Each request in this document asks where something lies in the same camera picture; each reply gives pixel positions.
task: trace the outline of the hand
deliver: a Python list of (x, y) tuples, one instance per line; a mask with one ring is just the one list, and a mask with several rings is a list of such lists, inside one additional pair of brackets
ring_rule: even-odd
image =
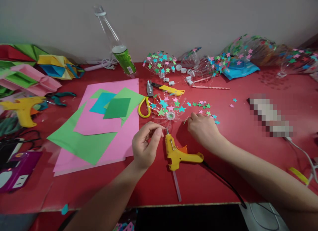
[(211, 151), (224, 137), (220, 134), (214, 120), (202, 114), (191, 113), (188, 118), (188, 131), (204, 148)]
[(155, 160), (163, 129), (165, 128), (157, 123), (148, 122), (133, 137), (132, 151), (138, 168), (147, 169)]

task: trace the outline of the yellow scissor handle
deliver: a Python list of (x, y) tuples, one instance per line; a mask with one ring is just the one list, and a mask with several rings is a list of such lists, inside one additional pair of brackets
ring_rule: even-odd
[[(146, 100), (146, 105), (147, 105), (147, 109), (148, 109), (148, 114), (147, 115), (143, 115), (140, 111), (140, 108), (141, 108), (141, 105), (143, 104), (143, 102)], [(150, 110), (150, 106), (149, 106), (149, 97), (144, 97), (141, 101), (141, 103), (139, 104), (138, 106), (138, 114), (139, 116), (141, 116), (142, 118), (148, 118), (150, 117), (150, 114), (151, 114), (151, 110)]]
[(185, 93), (184, 90), (177, 90), (175, 88), (171, 88), (171, 87), (166, 86), (166, 85), (162, 85), (159, 89), (166, 90), (168, 93), (174, 93), (175, 96), (180, 96), (180, 95)]

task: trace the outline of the clear plastic bottle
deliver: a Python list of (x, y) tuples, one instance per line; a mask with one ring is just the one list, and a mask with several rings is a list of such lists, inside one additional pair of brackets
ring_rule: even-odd
[(110, 41), (112, 53), (118, 60), (120, 66), (123, 68), (124, 73), (127, 74), (129, 77), (134, 78), (136, 67), (132, 62), (132, 58), (129, 54), (129, 51), (127, 50), (127, 47), (120, 41), (114, 29), (110, 25), (103, 7), (100, 5), (95, 5), (94, 13), (95, 16), (98, 17), (103, 31)]

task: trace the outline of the scissors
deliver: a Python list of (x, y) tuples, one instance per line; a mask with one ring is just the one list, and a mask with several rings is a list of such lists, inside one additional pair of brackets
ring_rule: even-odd
[[(147, 81), (147, 96), (145, 96), (141, 103), (139, 104), (138, 107), (138, 114), (139, 116), (141, 116), (142, 118), (148, 118), (150, 117), (151, 114), (151, 110), (150, 110), (150, 105), (149, 105), (149, 97), (153, 97), (153, 86), (151, 85), (151, 80)], [(143, 115), (140, 111), (141, 105), (143, 104), (143, 102), (146, 101), (146, 105), (147, 105), (147, 110), (148, 110), (148, 114), (147, 115)]]

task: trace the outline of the green paper star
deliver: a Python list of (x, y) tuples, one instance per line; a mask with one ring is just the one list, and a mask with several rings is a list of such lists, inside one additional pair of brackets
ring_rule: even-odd
[(162, 109), (160, 109), (160, 111), (158, 112), (158, 116), (163, 115), (163, 111)]

